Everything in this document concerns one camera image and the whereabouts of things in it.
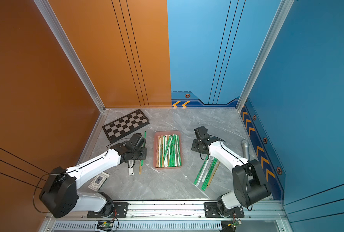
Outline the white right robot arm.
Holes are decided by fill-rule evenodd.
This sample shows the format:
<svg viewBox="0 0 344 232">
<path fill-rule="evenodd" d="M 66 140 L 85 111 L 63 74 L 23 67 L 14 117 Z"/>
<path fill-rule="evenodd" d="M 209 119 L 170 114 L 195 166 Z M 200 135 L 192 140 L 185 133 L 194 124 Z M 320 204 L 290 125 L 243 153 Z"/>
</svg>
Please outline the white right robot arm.
<svg viewBox="0 0 344 232">
<path fill-rule="evenodd" d="M 249 160 L 230 150 L 224 140 L 208 134 L 204 126 L 194 129 L 196 139 L 192 150 L 213 157 L 232 173 L 233 191 L 217 199 L 218 212 L 223 217 L 234 214 L 237 207 L 248 208 L 271 195 L 270 186 L 259 161 Z"/>
</svg>

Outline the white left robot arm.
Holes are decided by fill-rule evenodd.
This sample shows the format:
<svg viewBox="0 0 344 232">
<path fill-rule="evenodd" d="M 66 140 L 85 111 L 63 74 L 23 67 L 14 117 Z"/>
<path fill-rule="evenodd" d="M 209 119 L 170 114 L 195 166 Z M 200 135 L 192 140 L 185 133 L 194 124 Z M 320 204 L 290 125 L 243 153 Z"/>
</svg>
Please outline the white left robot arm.
<svg viewBox="0 0 344 232">
<path fill-rule="evenodd" d="M 86 193 L 80 188 L 104 171 L 134 160 L 145 160 L 146 139 L 135 133 L 125 142 L 111 146 L 102 154 L 69 168 L 57 167 L 48 174 L 39 200 L 55 217 L 61 218 L 71 212 L 91 211 L 102 218 L 114 216 L 113 200 L 104 192 Z"/>
</svg>

